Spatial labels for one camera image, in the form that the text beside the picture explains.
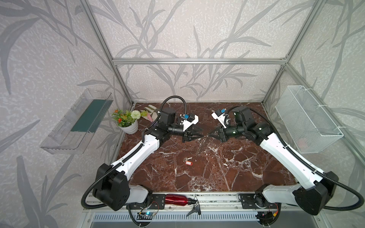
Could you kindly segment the red capped key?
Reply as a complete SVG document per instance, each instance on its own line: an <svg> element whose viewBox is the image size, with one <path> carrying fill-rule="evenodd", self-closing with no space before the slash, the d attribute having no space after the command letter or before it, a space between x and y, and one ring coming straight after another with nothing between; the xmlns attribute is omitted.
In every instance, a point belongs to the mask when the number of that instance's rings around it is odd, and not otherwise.
<svg viewBox="0 0 365 228"><path fill-rule="evenodd" d="M192 166L193 165L193 162L190 161L192 159L192 157L190 158L187 158L186 161L185 161L185 164L189 165L189 166Z"/></svg>

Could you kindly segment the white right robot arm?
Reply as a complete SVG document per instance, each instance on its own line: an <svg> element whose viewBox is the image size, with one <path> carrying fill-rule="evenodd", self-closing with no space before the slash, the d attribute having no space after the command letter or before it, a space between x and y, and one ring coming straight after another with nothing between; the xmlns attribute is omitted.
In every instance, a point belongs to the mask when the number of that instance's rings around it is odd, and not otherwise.
<svg viewBox="0 0 365 228"><path fill-rule="evenodd" d="M310 215L318 215L333 197L336 185L318 175L317 167L311 170L312 164L280 139L269 123L255 122L249 107L237 106L231 110L234 112L235 124L231 124L229 111L226 109L212 113L213 119L218 120L221 126L211 131L209 136L222 143L230 138L244 137L270 153L297 180L295 185L262 185L255 192L257 206L284 203L298 206Z"/></svg>

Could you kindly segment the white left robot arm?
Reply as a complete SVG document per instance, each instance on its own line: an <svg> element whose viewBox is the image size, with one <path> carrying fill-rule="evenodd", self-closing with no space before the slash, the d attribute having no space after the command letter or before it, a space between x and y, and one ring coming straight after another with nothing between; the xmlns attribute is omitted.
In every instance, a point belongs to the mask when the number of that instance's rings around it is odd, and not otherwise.
<svg viewBox="0 0 365 228"><path fill-rule="evenodd" d="M183 142L202 137L201 129L196 127L199 117L184 114L178 118L172 108L160 111L151 128L143 131L141 141L127 154L112 164L98 168L95 182L88 188L81 200L85 209L109 207L118 211L125 205L152 204L152 191L141 185L130 185L130 179L137 168L171 136L180 136Z"/></svg>

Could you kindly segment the beige and grey garden glove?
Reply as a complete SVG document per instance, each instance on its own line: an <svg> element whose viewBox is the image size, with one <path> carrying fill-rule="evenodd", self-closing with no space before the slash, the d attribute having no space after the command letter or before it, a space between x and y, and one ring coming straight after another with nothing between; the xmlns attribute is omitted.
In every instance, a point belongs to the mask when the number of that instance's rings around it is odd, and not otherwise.
<svg viewBox="0 0 365 228"><path fill-rule="evenodd" d="M142 118L153 122L158 117L158 109L157 107L149 104L147 107L144 108L144 110L140 111L140 114Z"/></svg>

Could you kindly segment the white ribbed plant pot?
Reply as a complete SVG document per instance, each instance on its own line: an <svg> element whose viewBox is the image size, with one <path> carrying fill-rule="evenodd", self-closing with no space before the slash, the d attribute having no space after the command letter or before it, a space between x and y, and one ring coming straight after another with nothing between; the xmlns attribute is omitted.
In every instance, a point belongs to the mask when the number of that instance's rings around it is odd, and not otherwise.
<svg viewBox="0 0 365 228"><path fill-rule="evenodd" d="M133 124L131 124L128 127L120 127L123 132L126 134L132 135L135 134L138 131L138 121L135 120Z"/></svg>

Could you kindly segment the artificial green plant with flowers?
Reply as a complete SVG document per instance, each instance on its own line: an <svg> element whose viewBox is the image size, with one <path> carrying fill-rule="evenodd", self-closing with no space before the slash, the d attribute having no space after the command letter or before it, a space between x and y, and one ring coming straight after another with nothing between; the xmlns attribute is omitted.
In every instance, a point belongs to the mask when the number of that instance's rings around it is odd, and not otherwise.
<svg viewBox="0 0 365 228"><path fill-rule="evenodd" d="M147 117L147 111L115 110L113 119L119 127L129 127L142 117Z"/></svg>

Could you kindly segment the clear plastic wall tray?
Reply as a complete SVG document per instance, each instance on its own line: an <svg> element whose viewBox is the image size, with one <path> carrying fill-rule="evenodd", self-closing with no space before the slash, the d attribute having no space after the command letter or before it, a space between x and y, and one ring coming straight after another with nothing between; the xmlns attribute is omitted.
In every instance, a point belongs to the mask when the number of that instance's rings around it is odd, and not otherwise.
<svg viewBox="0 0 365 228"><path fill-rule="evenodd" d="M111 92L85 89L40 148L50 154L83 154L113 101Z"/></svg>

